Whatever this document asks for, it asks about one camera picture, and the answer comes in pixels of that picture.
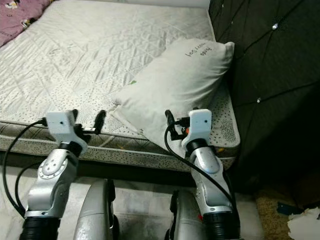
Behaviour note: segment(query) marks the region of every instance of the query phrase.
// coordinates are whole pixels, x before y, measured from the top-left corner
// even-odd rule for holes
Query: white quilted mattress
[[[178,38],[213,40],[207,11],[84,0],[53,2],[38,21],[0,48],[0,149],[5,150],[24,125],[48,111],[78,109],[77,122],[91,127],[98,111],[108,112],[115,107],[113,94],[131,83],[142,68]],[[226,158],[233,158],[240,139],[224,85],[211,108],[211,141],[229,149],[232,154],[229,152]],[[24,138],[16,152],[46,155],[53,148],[45,128],[35,127]],[[102,135],[90,144],[91,152],[85,158],[97,161],[110,162],[106,157],[111,151],[155,153],[157,159],[166,153],[110,114]],[[113,161],[161,165],[121,158]],[[179,169],[166,164],[163,167]]]

